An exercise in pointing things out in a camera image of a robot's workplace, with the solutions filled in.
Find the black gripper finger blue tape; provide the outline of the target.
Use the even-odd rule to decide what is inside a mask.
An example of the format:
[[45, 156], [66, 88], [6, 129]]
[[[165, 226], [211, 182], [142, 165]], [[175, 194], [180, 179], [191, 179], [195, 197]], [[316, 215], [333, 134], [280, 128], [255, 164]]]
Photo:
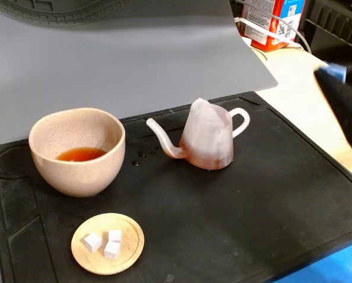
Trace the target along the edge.
[[337, 78], [342, 83], [352, 83], [352, 65], [340, 65], [328, 62], [326, 72]]
[[342, 83], [329, 75], [327, 67], [317, 68], [314, 77], [352, 148], [352, 83]]

